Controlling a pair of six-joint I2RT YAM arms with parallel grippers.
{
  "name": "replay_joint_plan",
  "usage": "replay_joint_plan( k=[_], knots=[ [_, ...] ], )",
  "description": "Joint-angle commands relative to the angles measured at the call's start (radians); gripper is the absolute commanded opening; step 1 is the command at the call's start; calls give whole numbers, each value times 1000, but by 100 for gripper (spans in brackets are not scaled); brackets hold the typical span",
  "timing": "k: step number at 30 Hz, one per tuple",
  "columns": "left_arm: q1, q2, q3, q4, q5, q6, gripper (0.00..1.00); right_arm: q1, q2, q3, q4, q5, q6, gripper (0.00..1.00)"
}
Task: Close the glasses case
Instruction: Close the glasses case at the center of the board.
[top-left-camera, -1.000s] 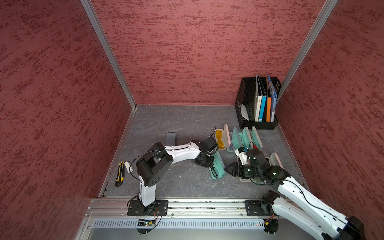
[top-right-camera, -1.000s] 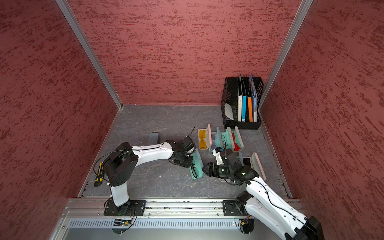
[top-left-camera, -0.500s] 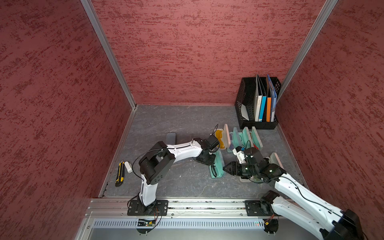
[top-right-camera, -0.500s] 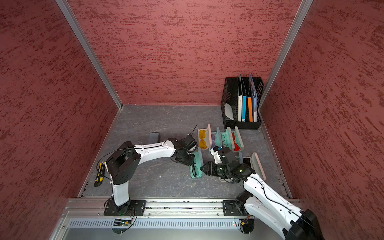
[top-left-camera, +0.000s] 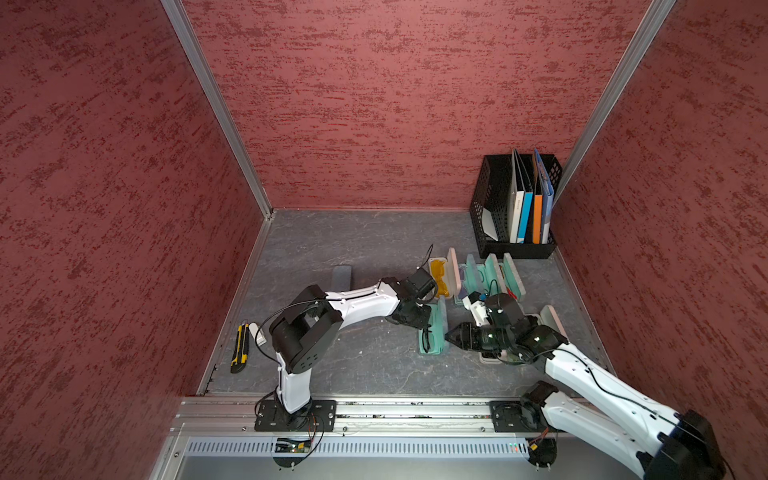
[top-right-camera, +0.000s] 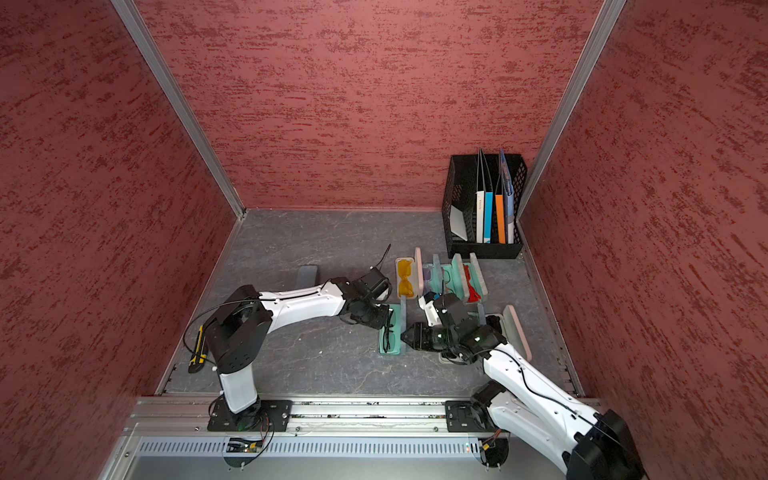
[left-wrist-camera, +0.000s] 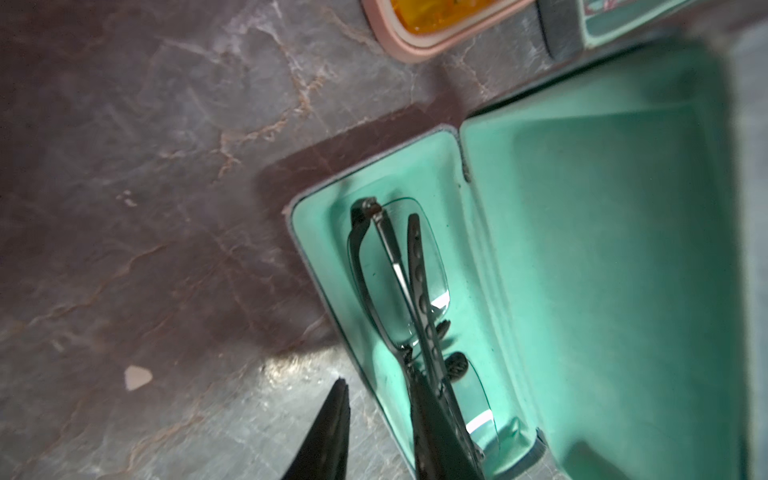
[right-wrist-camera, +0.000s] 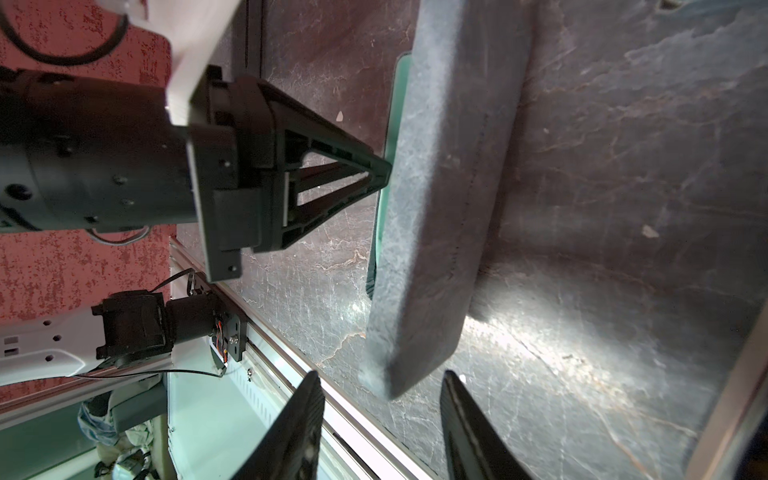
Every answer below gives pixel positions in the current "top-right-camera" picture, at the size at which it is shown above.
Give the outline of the grey case with black glasses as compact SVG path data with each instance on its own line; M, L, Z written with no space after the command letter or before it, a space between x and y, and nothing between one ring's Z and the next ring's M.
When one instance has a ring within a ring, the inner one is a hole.
M406 300L389 306L389 316L379 330L379 353L381 355L400 355L403 350L401 335L406 329Z

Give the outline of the pink case with tortoise sunglasses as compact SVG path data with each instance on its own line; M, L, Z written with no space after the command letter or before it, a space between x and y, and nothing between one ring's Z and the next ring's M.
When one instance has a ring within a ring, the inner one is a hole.
M441 361L455 365L471 365L487 358L493 348L507 342L495 316L488 320L485 314L469 313L466 319L446 329L454 332L459 342L474 354L473 360L444 360L440 357Z

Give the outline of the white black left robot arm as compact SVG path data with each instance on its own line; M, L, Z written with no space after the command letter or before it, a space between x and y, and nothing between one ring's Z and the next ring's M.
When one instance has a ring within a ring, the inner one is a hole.
M384 301L391 290L390 280L375 267L355 280L335 277L292 291L260 293L251 285L241 286L199 314L195 319L202 325L195 342L183 337L182 345L193 367L215 368L228 411L242 414L259 403L253 365L269 334L321 317L379 330L390 318Z

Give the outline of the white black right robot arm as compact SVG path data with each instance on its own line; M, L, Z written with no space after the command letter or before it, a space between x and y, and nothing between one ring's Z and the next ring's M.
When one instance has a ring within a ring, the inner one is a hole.
M427 320L402 334L412 349L477 365L489 383L475 395L481 417L527 443L568 479L643 479L631 431L612 410L603 413L536 370L499 330L472 317L454 294L419 300Z

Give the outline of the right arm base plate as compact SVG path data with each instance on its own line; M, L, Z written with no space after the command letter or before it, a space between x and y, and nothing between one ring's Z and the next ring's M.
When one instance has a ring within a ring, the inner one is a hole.
M449 400L445 404L447 430L451 433L495 433L485 405L476 400Z

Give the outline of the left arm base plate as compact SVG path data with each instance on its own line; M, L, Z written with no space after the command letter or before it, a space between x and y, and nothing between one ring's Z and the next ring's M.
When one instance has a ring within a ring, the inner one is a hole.
M209 405L210 432L285 432L291 416L290 400L260 399L240 413L232 413L223 397Z

